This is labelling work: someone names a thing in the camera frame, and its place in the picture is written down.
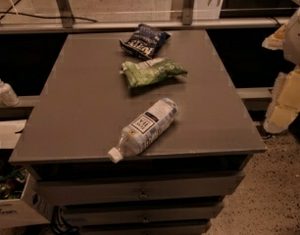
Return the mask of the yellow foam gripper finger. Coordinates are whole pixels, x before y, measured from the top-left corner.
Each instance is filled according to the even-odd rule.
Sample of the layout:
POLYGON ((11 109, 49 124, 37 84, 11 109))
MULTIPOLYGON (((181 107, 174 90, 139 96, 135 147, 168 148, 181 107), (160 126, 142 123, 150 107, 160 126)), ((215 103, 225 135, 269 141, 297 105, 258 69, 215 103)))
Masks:
POLYGON ((272 134, 281 133, 300 113, 300 66, 290 73, 281 72, 275 80, 264 129, 272 134))
POLYGON ((270 50, 282 50, 286 27, 287 24, 283 24, 273 34, 271 34, 262 42, 262 46, 270 50))

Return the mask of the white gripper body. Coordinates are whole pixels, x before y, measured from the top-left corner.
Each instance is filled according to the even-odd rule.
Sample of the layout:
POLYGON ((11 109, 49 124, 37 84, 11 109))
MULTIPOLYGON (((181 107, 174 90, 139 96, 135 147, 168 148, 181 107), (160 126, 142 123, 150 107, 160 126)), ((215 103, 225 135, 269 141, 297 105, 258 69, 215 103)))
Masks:
POLYGON ((300 7, 288 21, 283 40, 284 59, 300 66, 300 7))

